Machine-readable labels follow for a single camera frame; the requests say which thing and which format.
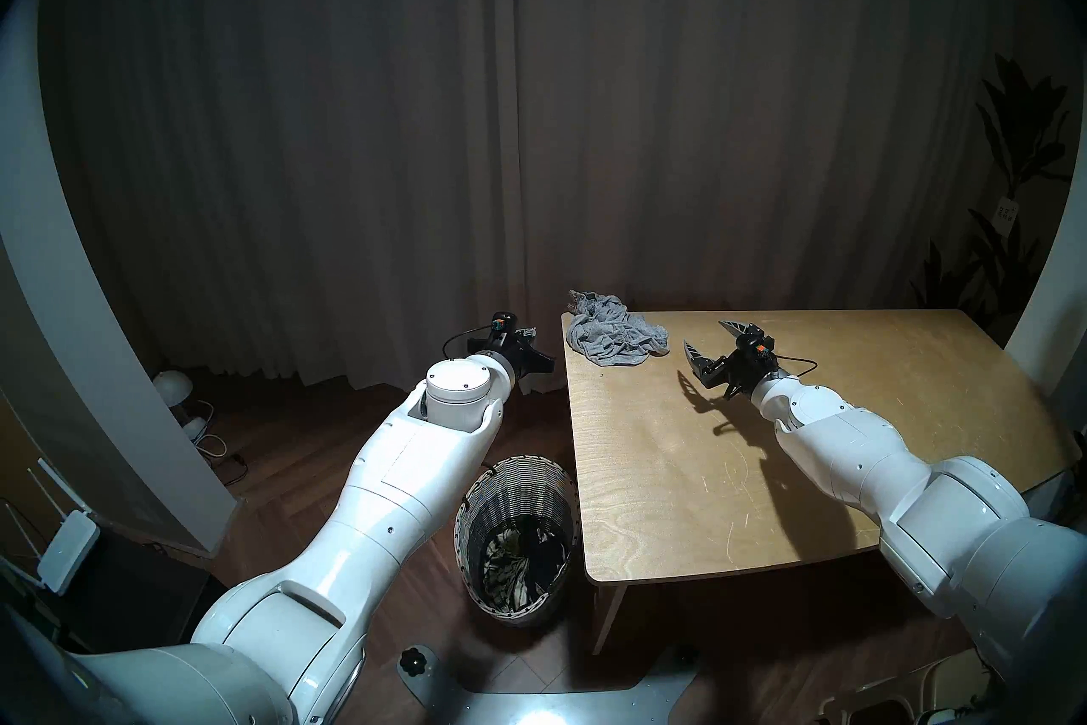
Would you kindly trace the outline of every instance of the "gray towel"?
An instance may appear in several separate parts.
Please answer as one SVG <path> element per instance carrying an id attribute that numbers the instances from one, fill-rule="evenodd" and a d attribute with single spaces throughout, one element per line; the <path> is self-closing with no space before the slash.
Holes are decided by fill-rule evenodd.
<path id="1" fill-rule="evenodd" d="M 669 332 L 630 315 L 615 296 L 571 289 L 570 299 L 566 341 L 597 365 L 637 365 L 650 353 L 669 352 Z"/>

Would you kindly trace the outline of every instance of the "laundry basket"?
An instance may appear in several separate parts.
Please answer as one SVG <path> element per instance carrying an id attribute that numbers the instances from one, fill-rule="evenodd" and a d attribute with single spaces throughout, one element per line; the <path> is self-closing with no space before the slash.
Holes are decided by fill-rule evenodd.
<path id="1" fill-rule="evenodd" d="M 577 487 L 539 455 L 499 462 L 468 489 L 453 526 L 457 563 L 472 601 L 505 625 L 554 611 L 582 539 Z"/>

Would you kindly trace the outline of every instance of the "white wall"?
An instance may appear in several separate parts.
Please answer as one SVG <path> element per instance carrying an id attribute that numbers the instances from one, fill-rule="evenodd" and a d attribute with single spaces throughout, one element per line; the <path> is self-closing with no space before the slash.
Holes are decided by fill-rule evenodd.
<path id="1" fill-rule="evenodd" d="M 0 23 L 0 389 L 96 512 L 200 552 L 237 501 L 159 398 L 87 261 L 53 163 L 38 0 Z"/>
<path id="2" fill-rule="evenodd" d="M 1084 53 L 1087 78 L 1087 51 Z M 1051 395 L 1087 330 L 1087 107 L 1079 151 L 1053 248 L 1007 351 Z"/>

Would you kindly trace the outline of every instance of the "black cable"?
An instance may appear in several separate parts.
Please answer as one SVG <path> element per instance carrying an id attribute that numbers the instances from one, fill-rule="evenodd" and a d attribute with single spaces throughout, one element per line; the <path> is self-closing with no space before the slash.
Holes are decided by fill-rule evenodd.
<path id="1" fill-rule="evenodd" d="M 453 339 L 459 339 L 462 336 L 467 336 L 470 333 L 479 333 L 479 330 L 489 330 L 489 329 L 490 329 L 490 324 L 485 324 L 483 327 L 473 327 L 471 330 L 465 330 L 464 333 L 459 333 L 455 336 L 450 336 L 448 339 L 446 339 L 445 343 L 442 343 L 441 346 L 441 355 L 445 357 L 447 360 L 452 359 L 452 357 L 446 353 L 446 348 L 449 347 L 449 342 L 451 342 Z"/>
<path id="2" fill-rule="evenodd" d="M 815 371 L 815 368 L 819 367 L 819 363 L 815 362 L 815 360 L 805 360 L 803 357 L 783 357 L 780 353 L 775 353 L 774 355 L 777 357 L 777 359 L 779 360 L 791 360 L 792 362 L 810 362 L 812 366 L 798 374 L 797 375 L 798 379 L 804 376 L 804 374 L 811 374 L 813 371 Z"/>
<path id="3" fill-rule="evenodd" d="M 34 525 L 34 521 L 32 521 L 29 517 L 23 514 L 22 511 L 20 511 L 20 508 L 15 505 L 15 503 L 13 503 L 7 497 L 0 497 L 0 502 L 10 505 L 12 510 L 15 512 L 15 514 L 22 517 L 26 522 L 26 525 L 29 526 L 32 529 L 34 529 L 35 533 L 37 533 L 38 537 L 41 538 L 42 543 L 45 543 L 47 547 L 49 546 L 49 538 L 45 536 L 41 529 L 39 529 L 37 526 Z"/>
<path id="4" fill-rule="evenodd" d="M 230 457 L 230 459 L 233 459 L 233 460 L 234 460 L 235 462 L 237 462 L 237 463 L 238 463 L 239 465 L 241 465 L 241 466 L 242 466 L 242 467 L 243 467 L 245 470 L 243 470 L 243 471 L 241 472 L 241 475 L 240 475 L 240 476 L 236 476 L 236 477 L 234 477 L 234 478 L 233 478 L 233 479 L 232 479 L 230 482 L 228 482 L 228 483 L 223 483 L 223 487 L 224 487 L 224 488 L 229 488 L 229 487 L 230 487 L 232 485 L 234 485 L 235 483 L 240 483 L 240 482 L 241 482 L 242 479 L 245 479 L 245 478 L 246 478 L 246 475 L 247 475 L 247 474 L 249 473 L 249 465 L 248 465 L 248 464 L 246 464 L 246 460 L 245 460 L 245 459 L 242 459 L 242 458 L 241 458 L 240 455 L 238 455 L 237 453 L 234 453 L 234 454 L 233 454 L 233 455 Z"/>

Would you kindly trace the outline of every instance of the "table leg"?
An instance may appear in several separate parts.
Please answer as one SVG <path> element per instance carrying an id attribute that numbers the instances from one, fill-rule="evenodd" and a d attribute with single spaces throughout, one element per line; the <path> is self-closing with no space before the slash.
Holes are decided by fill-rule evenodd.
<path id="1" fill-rule="evenodd" d="M 600 650 L 608 639 L 612 623 L 615 622 L 615 614 L 623 602 L 623 595 L 626 593 L 626 585 L 614 587 L 598 585 L 596 598 L 592 601 L 592 633 L 590 642 L 592 643 L 592 654 L 600 654 Z"/>

